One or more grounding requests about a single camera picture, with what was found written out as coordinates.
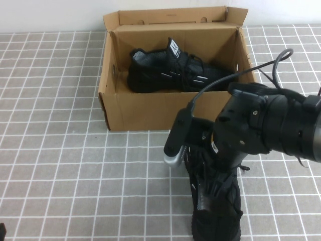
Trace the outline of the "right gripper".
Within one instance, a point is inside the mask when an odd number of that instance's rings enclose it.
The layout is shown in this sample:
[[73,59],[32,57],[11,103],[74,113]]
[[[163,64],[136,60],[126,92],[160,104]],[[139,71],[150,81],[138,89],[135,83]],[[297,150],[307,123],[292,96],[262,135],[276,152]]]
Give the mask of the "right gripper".
[[233,169],[247,155],[268,154],[263,141],[263,117],[267,99],[257,94],[234,90],[217,116],[213,141],[218,152],[218,166]]

